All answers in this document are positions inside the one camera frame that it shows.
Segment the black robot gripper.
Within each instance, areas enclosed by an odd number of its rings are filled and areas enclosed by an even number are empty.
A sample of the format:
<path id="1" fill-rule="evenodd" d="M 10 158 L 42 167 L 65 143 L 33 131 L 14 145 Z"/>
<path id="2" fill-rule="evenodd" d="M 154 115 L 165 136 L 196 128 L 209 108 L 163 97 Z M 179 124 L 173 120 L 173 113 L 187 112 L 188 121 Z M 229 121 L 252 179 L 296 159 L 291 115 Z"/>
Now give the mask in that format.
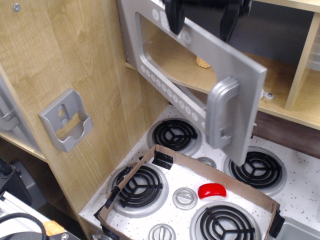
<path id="1" fill-rule="evenodd" d="M 163 0 L 170 30 L 179 35 L 185 22 L 185 7 L 204 7 L 223 10 L 220 39 L 229 42 L 239 16 L 249 13 L 251 0 Z"/>

